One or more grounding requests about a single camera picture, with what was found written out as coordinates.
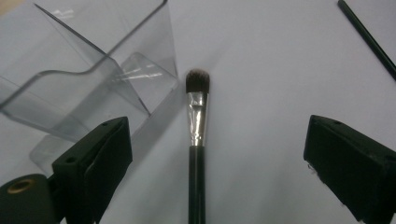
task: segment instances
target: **brush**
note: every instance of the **brush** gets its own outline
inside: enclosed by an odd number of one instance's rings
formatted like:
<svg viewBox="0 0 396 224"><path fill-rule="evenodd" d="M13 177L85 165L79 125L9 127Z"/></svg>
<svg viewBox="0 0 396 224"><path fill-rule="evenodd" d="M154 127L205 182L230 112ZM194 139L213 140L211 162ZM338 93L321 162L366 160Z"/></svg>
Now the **brush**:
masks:
<svg viewBox="0 0 396 224"><path fill-rule="evenodd" d="M205 128L209 74L192 69L186 78L191 134L189 168L189 224L205 224Z"/></svg>

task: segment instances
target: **dark brush head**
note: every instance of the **dark brush head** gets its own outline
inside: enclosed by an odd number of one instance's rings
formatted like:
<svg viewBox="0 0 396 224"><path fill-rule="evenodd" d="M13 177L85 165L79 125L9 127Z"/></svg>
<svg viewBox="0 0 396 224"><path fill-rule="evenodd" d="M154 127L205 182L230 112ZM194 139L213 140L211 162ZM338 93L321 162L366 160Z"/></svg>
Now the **dark brush head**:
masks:
<svg viewBox="0 0 396 224"><path fill-rule="evenodd" d="M186 78L186 92L205 92L209 93L210 77L209 74L201 69L192 69Z"/></svg>

